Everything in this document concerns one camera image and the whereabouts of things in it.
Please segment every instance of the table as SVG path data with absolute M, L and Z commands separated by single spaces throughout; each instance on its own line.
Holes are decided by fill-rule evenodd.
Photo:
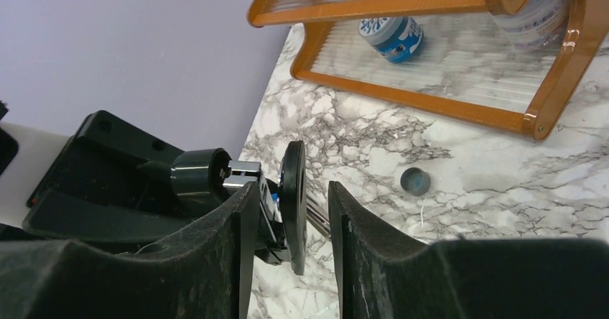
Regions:
M 291 140 L 307 145 L 307 191 L 327 207 L 340 181 L 367 209 L 414 238 L 579 236 L 609 239 L 609 39 L 542 143 L 292 79 L 304 37 L 292 28 L 241 160 L 276 179 Z M 399 185 L 420 167 L 430 191 Z M 254 264 L 251 318 L 338 318 L 332 245 L 308 227 L 305 275 Z

